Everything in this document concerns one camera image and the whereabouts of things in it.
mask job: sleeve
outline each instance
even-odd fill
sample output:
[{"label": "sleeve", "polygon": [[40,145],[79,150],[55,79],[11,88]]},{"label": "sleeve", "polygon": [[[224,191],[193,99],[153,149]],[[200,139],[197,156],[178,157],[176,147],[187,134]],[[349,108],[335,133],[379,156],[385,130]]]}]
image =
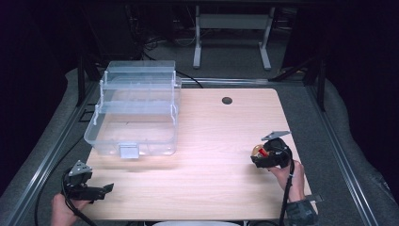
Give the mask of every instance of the sleeve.
[{"label": "sleeve", "polygon": [[309,200],[287,203],[287,217],[290,226],[319,226],[319,217]]}]

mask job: light wood surface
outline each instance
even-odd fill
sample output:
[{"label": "light wood surface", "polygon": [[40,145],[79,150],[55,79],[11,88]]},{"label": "light wood surface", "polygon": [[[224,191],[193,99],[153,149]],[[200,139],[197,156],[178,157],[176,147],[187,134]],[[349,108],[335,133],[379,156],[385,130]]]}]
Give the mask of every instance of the light wood surface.
[{"label": "light wood surface", "polygon": [[[278,218],[283,191],[250,155],[262,137],[286,130],[273,89],[182,89],[176,153],[120,159],[93,150],[88,185],[115,186],[84,213],[121,220]],[[299,160],[292,136],[282,139]],[[307,182],[305,193],[311,194]]]}]

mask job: gray carpet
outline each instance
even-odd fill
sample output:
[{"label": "gray carpet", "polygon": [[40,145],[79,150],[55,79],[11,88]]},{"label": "gray carpet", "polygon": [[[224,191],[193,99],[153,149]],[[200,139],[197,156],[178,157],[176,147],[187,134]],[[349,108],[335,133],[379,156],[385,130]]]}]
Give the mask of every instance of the gray carpet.
[{"label": "gray carpet", "polygon": [[[271,72],[266,72],[263,69],[257,48],[257,42],[262,33],[252,31],[221,31],[205,35],[202,40],[202,62],[199,70],[192,69],[194,45],[183,47],[170,42],[160,42],[155,49],[147,51],[147,53],[156,59],[175,60],[178,71],[196,78],[265,79],[277,75],[288,35],[286,31],[278,31],[269,43],[268,53],[273,68]],[[68,73],[67,77],[69,86],[63,102],[38,145],[21,166],[20,171],[0,199],[0,225],[6,225],[8,217],[14,211],[13,206],[24,194],[43,157],[52,150],[69,116],[75,110],[74,105],[77,101],[76,71]],[[209,89],[226,87],[206,83],[203,86]],[[198,86],[184,85],[184,88],[197,89]],[[317,203],[322,225],[364,225],[337,163],[333,144],[320,117],[320,112],[314,105],[310,89],[292,81],[254,88],[272,88],[279,94],[287,121],[293,132],[295,145],[306,168],[311,190],[325,199],[323,202]],[[97,90],[93,96],[88,98],[90,99],[89,103],[96,103],[98,99]],[[399,225],[397,203],[392,200],[387,188],[382,186],[383,178],[381,175],[365,160],[359,146],[351,137],[345,106],[337,90],[330,83],[326,85],[325,101],[326,113],[322,114],[326,114],[331,122],[364,195],[373,210],[376,222],[379,225]],[[90,110],[92,106],[85,105],[84,108]],[[78,159],[86,161],[88,158],[91,147],[81,138],[87,126],[87,122],[75,121],[62,146],[63,153],[65,153],[76,141],[79,141],[61,161],[43,189],[38,212],[40,225],[48,225],[50,222],[50,200],[60,191],[60,176],[63,170],[73,165]],[[126,222],[96,221],[96,223],[98,225],[126,225]],[[29,206],[22,220],[22,225],[33,224],[34,206]]]}]

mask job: plastic box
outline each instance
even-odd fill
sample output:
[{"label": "plastic box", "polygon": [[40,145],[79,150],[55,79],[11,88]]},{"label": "plastic box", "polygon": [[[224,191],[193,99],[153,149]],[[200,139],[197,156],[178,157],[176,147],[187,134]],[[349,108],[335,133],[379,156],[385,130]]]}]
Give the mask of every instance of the plastic box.
[{"label": "plastic box", "polygon": [[110,62],[86,142],[121,158],[175,153],[181,87],[174,61]]}]

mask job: black round hole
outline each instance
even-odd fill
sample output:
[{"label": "black round hole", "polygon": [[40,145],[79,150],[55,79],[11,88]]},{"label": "black round hole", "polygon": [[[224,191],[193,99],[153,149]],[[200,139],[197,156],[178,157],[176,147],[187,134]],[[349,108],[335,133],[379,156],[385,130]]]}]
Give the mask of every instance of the black round hole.
[{"label": "black round hole", "polygon": [[223,97],[222,103],[225,104],[225,105],[229,105],[229,104],[232,103],[232,98],[230,98],[230,97]]}]

